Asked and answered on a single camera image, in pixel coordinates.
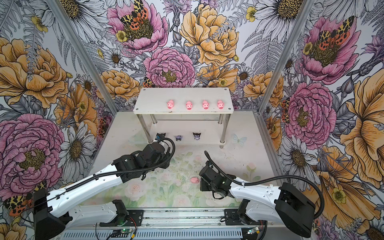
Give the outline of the purple black-eared figure toy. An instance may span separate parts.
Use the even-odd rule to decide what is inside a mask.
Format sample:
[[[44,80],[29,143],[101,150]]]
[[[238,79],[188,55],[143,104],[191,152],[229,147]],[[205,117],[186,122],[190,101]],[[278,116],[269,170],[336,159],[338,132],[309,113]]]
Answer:
[[[166,133],[157,133],[156,134],[156,141],[161,141],[166,137]]]

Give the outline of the small purple figure toy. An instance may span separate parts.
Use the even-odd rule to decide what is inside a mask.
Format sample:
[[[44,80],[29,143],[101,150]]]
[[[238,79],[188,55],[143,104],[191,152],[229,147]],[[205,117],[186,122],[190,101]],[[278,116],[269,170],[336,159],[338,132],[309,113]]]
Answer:
[[[175,136],[175,139],[177,142],[180,142],[183,139],[183,136],[177,135],[177,136]]]

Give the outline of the black purple figure toy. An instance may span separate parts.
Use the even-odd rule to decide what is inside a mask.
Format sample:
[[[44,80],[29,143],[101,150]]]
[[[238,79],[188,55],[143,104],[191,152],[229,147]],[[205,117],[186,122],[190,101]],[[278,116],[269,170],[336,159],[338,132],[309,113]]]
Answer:
[[[193,133],[195,141],[199,141],[201,139],[201,134],[202,133]]]

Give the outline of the pink pig toy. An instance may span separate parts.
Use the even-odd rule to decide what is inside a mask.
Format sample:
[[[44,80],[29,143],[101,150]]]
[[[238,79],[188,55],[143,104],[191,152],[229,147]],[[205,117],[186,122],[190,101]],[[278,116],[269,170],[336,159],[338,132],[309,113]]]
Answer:
[[[174,103],[173,100],[169,100],[169,101],[167,102],[167,107],[168,107],[168,109],[173,109],[174,106],[175,106],[175,103]]]
[[[204,110],[208,110],[209,107],[210,107],[210,103],[208,101],[204,100],[202,102],[202,107],[203,107]]]
[[[218,100],[217,107],[218,109],[222,110],[225,106],[225,103],[222,100]]]
[[[192,177],[190,178],[190,182],[193,184],[198,184],[200,182],[200,179],[198,177]]]
[[[187,101],[186,102],[186,108],[187,108],[187,110],[190,111],[193,108],[193,103],[191,101]]]

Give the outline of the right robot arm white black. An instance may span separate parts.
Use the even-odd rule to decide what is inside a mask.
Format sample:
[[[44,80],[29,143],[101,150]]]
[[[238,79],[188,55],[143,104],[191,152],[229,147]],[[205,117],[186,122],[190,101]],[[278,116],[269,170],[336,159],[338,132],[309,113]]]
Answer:
[[[212,192],[214,197],[241,200],[237,215],[239,220],[250,225],[252,222],[267,221],[283,223],[291,232],[309,238],[315,220],[316,206],[295,186],[247,186],[241,178],[214,170],[209,163],[200,171],[202,192]]]

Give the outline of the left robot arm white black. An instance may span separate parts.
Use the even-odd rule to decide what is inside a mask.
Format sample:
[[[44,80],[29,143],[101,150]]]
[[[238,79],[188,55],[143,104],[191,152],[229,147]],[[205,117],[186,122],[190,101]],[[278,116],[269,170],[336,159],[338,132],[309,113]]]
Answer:
[[[129,221],[129,212],[121,200],[100,206],[80,204],[109,188],[133,179],[144,180],[147,173],[166,169],[175,153],[168,138],[153,142],[142,151],[123,155],[95,174],[67,187],[33,194],[33,224],[37,240],[50,240],[73,227],[99,224],[119,227]]]

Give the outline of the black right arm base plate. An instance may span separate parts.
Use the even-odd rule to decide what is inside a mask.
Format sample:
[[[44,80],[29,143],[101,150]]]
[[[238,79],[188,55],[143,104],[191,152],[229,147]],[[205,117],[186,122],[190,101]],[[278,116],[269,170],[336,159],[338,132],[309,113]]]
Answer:
[[[224,209],[224,216],[221,223],[226,226],[265,226],[266,221],[255,221],[246,216],[244,213],[239,214],[237,209]]]

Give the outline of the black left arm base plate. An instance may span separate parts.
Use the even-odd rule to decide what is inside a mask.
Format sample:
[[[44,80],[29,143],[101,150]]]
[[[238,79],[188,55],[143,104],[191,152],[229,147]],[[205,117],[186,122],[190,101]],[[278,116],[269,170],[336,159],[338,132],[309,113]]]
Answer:
[[[128,210],[118,213],[112,220],[101,222],[100,227],[140,227],[142,225],[144,210]]]

